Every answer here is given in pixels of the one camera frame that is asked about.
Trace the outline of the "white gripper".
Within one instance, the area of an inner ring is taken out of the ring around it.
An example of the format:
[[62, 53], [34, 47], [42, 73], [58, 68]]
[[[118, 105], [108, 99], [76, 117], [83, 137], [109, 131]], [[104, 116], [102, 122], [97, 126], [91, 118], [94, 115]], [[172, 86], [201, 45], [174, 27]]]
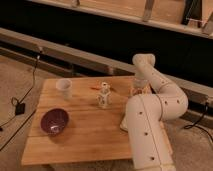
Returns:
[[150, 84], [147, 80], [134, 78], [131, 87], [131, 95], [149, 94], [151, 92]]

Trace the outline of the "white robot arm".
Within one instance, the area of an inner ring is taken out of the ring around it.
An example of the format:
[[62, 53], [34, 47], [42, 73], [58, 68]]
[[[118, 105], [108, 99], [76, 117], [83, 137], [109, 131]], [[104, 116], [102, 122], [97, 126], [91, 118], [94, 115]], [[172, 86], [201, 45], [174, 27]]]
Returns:
[[172, 80], [154, 68], [153, 54], [133, 56], [136, 73], [147, 80], [154, 94], [138, 94], [129, 98], [125, 116], [131, 153], [136, 171], [176, 171], [160, 125], [176, 119], [188, 108], [188, 98]]

